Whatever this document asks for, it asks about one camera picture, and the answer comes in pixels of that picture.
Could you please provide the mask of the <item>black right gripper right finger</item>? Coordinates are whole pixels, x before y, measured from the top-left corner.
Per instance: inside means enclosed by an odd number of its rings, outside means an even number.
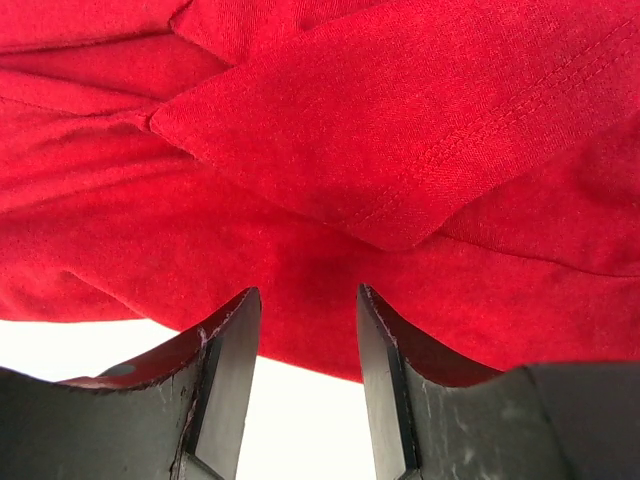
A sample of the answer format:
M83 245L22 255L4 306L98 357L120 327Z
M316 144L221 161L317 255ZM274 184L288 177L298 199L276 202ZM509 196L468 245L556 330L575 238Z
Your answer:
M637 363L502 372L427 335L365 284L357 330L378 478L638 477Z

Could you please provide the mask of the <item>dark red t-shirt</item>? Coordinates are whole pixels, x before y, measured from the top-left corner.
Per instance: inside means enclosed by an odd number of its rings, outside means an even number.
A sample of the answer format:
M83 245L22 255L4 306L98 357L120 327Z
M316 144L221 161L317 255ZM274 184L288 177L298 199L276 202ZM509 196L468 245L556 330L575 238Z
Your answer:
M495 368L639 356L635 1L5 1L1 315L360 366L358 285Z

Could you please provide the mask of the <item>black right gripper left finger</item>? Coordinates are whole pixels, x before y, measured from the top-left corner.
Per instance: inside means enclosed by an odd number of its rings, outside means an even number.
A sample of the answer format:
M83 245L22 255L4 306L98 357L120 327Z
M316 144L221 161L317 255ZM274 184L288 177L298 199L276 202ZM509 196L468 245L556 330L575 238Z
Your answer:
M232 479L257 357L248 288L189 330L97 377L1 372L5 479Z

